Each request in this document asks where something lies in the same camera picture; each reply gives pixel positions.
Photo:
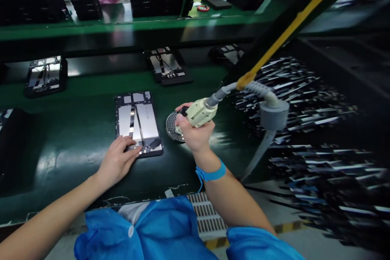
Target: forearm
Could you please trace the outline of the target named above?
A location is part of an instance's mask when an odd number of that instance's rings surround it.
[[[210,149],[193,154],[197,166],[206,173],[221,167],[220,160]],[[262,209],[228,169],[222,178],[204,182],[204,186],[213,207],[229,226],[263,228],[276,235]]]
[[[0,258],[44,259],[74,219],[104,191],[95,176],[91,176],[4,240],[0,244]]]

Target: workbench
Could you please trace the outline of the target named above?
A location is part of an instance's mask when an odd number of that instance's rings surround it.
[[[67,89],[34,100],[22,95],[28,62],[9,64],[10,73],[15,73],[0,86],[0,107],[22,108],[32,114],[33,122],[31,129],[21,133],[27,143],[15,162],[18,172],[4,179],[6,188],[0,188],[0,225],[27,221],[98,170],[115,139],[114,96],[125,92],[152,93],[164,154],[137,160],[129,174],[91,208],[162,199],[169,189],[175,196],[197,192],[200,181],[192,154],[185,144],[176,144],[168,137],[165,120],[181,103],[209,96],[218,89],[226,69],[207,61],[208,50],[181,50],[194,82],[174,87],[154,82],[142,54],[70,58]],[[220,104],[210,143],[239,176],[258,142],[247,137],[237,115],[228,99]],[[264,169],[256,169],[253,177],[266,179]]]
[[[72,11],[71,18],[60,23],[0,27],[2,61],[251,42],[278,15],[275,9],[256,15],[236,7],[203,13],[193,7],[187,18],[133,18],[130,3],[120,3],[102,5],[101,20],[81,22],[73,7],[68,9]]]

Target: right hand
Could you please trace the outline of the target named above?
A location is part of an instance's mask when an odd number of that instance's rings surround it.
[[[182,107],[190,107],[193,103],[185,103],[175,109],[176,112],[180,111]],[[207,122],[199,128],[192,127],[190,122],[182,115],[178,114],[176,117],[176,126],[180,126],[184,141],[193,152],[206,151],[210,148],[209,140],[214,130],[215,124],[213,121]]]

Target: blue smock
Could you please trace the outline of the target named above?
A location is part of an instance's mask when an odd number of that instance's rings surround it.
[[[86,222],[88,232],[74,245],[78,260],[217,260],[200,239],[194,209],[185,196],[150,203],[135,226],[110,208],[87,212]],[[303,260],[264,229],[231,227],[227,238],[229,260]]]

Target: blue sleeve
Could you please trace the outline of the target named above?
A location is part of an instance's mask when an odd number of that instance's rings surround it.
[[[270,232],[256,227],[232,227],[227,230],[229,260],[304,260],[290,245]]]

